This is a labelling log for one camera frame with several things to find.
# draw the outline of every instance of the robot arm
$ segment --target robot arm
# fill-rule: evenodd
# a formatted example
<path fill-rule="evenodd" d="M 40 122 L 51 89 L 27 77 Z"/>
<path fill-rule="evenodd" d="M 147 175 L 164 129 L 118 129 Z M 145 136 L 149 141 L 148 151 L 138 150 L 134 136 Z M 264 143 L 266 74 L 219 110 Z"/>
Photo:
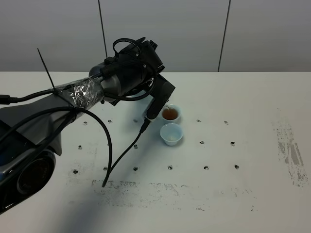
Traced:
<path fill-rule="evenodd" d="M 120 100 L 135 101 L 151 95 L 153 99 L 145 111 L 144 129 L 140 133 L 157 117 L 175 87 L 160 75 L 164 66 L 155 52 L 157 45 L 144 39 L 119 39 L 113 49 L 122 41 L 130 45 L 119 53 L 114 49 L 115 56 L 93 67 L 90 77 L 43 91 L 52 94 L 33 103 L 0 109 L 0 213 L 48 182 L 55 166 L 54 153 L 62 153 L 58 131 L 82 113 L 89 113 L 96 103 L 107 101 L 116 105 Z M 146 93 L 130 97 L 140 91 Z M 0 104 L 27 99 L 0 96 Z M 36 114 L 38 117 L 13 130 L 16 124 Z M 39 148 L 40 153 L 31 159 Z"/>

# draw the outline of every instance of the aluminum foil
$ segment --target aluminum foil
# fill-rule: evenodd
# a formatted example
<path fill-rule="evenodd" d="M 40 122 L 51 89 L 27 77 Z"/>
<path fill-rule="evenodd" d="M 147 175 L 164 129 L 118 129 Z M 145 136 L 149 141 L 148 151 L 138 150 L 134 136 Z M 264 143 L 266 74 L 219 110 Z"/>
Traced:
<path fill-rule="evenodd" d="M 102 77 L 85 78 L 55 87 L 72 105 L 89 110 L 104 99 Z"/>

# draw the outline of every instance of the small white cup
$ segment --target small white cup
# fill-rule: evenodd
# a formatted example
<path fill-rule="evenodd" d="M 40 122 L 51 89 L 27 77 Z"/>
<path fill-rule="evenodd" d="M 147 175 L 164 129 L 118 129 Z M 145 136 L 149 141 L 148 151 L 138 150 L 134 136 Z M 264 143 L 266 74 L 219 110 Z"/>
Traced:
<path fill-rule="evenodd" d="M 169 123 L 163 125 L 160 129 L 160 136 L 164 142 L 169 146 L 175 146 L 177 142 L 183 137 L 183 130 L 180 125 Z"/>
<path fill-rule="evenodd" d="M 175 110 L 177 111 L 178 116 L 177 116 L 176 119 L 174 119 L 174 120 L 167 120 L 167 119 L 165 119 L 165 118 L 163 117 L 163 111 L 164 111 L 165 109 L 167 109 L 166 106 L 168 106 L 169 108 L 173 108 L 173 109 L 175 109 Z M 179 124 L 179 123 L 180 123 L 181 109 L 180 109 L 180 107 L 178 107 L 177 105 L 174 105 L 174 104 L 166 104 L 166 105 L 164 105 L 164 108 L 161 110 L 161 113 L 160 113 L 160 114 L 161 114 L 162 120 L 164 121 L 164 124 L 169 124 L 169 123 Z"/>

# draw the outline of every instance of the table surface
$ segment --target table surface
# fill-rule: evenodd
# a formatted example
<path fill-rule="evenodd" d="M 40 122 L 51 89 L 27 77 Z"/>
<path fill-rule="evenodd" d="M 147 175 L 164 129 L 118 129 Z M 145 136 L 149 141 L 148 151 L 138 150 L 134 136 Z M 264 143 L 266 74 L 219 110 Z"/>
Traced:
<path fill-rule="evenodd" d="M 87 73 L 51 75 L 63 84 Z M 107 139 L 84 115 L 63 130 L 51 180 L 0 216 L 1 232 L 310 232 L 311 73 L 163 76 L 176 86 L 180 144 L 166 146 L 156 120 L 101 188 Z M 44 72 L 1 72 L 0 82 L 0 93 L 17 97 L 51 86 Z M 113 161 L 137 136 L 149 100 L 91 109 L 110 131 Z"/>

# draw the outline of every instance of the brown liquid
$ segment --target brown liquid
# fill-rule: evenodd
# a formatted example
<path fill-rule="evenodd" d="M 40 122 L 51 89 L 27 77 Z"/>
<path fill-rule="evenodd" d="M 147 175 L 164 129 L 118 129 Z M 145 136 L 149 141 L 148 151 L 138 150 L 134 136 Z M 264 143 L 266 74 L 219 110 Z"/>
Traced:
<path fill-rule="evenodd" d="M 162 116 L 167 120 L 175 120 L 178 117 L 178 112 L 173 108 L 169 108 L 163 111 Z"/>

